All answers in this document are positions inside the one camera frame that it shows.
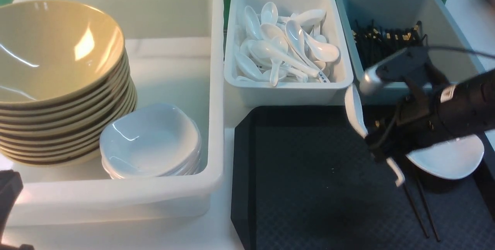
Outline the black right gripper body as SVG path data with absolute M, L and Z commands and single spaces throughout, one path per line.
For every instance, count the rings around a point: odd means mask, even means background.
M 438 115 L 440 93 L 449 85 L 432 85 L 429 90 L 417 84 L 406 86 L 407 92 L 393 106 L 379 107 L 375 114 L 365 112 L 365 142 L 376 163 L 403 157 L 449 137 Z

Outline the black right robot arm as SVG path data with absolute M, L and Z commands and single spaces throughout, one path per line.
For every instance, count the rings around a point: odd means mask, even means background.
M 377 162 L 494 129 L 494 70 L 431 92 L 406 84 L 410 95 L 365 138 Z

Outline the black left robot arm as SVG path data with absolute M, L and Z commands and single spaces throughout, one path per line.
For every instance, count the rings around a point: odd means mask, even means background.
M 5 231 L 10 212 L 22 190 L 23 183 L 19 172 L 0 171 L 0 239 Z

